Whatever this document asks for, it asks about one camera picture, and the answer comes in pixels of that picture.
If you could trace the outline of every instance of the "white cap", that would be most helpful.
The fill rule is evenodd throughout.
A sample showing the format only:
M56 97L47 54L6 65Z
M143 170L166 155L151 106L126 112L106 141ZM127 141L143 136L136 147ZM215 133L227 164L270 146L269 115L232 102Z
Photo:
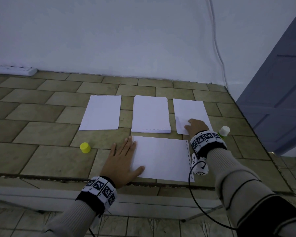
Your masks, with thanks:
M227 136L230 132L230 128L228 126L223 126L220 131L219 134L222 136Z

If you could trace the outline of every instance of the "hand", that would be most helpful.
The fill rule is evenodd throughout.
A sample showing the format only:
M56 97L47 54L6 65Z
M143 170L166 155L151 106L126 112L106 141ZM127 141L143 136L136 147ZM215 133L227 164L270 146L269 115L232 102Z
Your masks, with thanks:
M188 131L191 139L200 131L209 131L209 128L204 121L189 119L188 122L191 123L191 125L186 125L184 128Z
M144 166L140 166L137 170L131 172L130 164L136 149L136 141L132 144L132 137L126 138L123 145L115 151L116 143L111 146L111 152L107 158L100 175L109 177L115 184L116 188L126 185L144 170Z

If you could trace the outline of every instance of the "person's left hand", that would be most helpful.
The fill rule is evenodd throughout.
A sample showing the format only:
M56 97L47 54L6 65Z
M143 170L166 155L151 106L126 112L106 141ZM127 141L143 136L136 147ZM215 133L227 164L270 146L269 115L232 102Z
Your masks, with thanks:
M136 148L136 142L132 144L132 137L126 138L122 146L116 151L116 143L111 146L111 152L107 158L100 175L109 177L115 184L116 188L121 188L130 181L134 180L144 170L144 166L140 166L137 170L131 172L130 164Z

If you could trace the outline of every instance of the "white sheet of paper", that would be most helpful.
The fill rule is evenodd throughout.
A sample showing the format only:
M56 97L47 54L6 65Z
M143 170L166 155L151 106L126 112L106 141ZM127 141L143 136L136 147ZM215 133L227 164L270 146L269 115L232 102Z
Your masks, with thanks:
M143 178L188 182L192 167L188 141L166 138L133 136L137 146L131 170L145 166ZM193 172L190 182L194 182Z
M170 133L168 100L165 97L134 97L132 132Z
M121 100L122 96L90 96L79 130L118 129Z
M204 103L196 100L173 99L176 131L178 134L188 135L185 125L190 125L189 119L202 120L212 131L211 124Z

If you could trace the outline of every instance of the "white power strip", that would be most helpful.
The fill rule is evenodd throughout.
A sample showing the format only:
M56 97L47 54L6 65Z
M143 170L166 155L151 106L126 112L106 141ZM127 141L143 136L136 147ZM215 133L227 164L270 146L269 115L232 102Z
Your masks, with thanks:
M32 76L36 72L37 69L32 67L0 66L0 74Z

